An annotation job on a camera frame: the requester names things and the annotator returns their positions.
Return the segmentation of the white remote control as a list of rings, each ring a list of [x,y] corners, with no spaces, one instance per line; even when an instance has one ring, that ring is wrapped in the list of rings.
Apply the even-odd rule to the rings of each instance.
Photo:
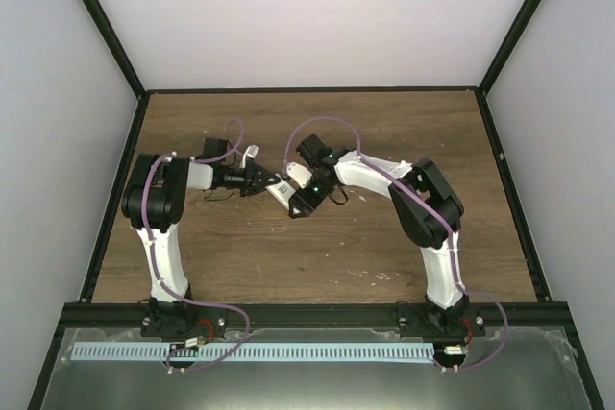
[[[266,186],[266,190],[285,208],[286,211],[289,211],[289,201],[296,190],[288,181],[279,179],[276,183],[268,184]]]

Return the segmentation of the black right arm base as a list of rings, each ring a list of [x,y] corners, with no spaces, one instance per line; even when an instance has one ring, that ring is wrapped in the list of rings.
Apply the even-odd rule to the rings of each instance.
[[[413,336],[427,338],[456,338],[471,333],[483,337],[485,327],[476,322],[478,310],[462,298],[453,307],[446,309],[431,301],[423,303],[397,303],[395,316],[400,329]]]

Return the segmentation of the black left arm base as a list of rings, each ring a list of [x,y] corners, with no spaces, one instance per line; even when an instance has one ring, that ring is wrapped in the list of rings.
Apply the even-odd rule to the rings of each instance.
[[[222,338],[238,321],[236,327],[244,334],[251,330],[247,313],[237,306],[224,303],[141,300],[144,308],[141,334],[166,340],[182,340],[203,336],[208,341]]]

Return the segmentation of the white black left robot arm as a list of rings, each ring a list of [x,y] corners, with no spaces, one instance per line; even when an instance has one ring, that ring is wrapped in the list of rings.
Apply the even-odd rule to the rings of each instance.
[[[152,301],[172,303],[191,297],[179,247],[179,222],[188,190],[224,188],[241,197],[268,192],[288,206],[291,186],[258,165],[257,153],[255,145],[240,154],[226,139],[207,138],[197,157],[137,156],[121,199],[121,211],[146,253]]]

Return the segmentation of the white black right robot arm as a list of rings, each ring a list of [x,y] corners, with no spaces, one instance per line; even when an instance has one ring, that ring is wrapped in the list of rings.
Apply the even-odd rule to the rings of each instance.
[[[337,187],[366,189],[389,199],[406,237],[419,247],[427,278],[430,330],[440,336],[461,324],[456,307],[464,298],[458,240],[464,206],[438,166],[428,158],[394,162],[358,149],[334,150],[317,135],[297,147],[302,164],[286,161],[283,172],[298,189],[290,216],[308,217]]]

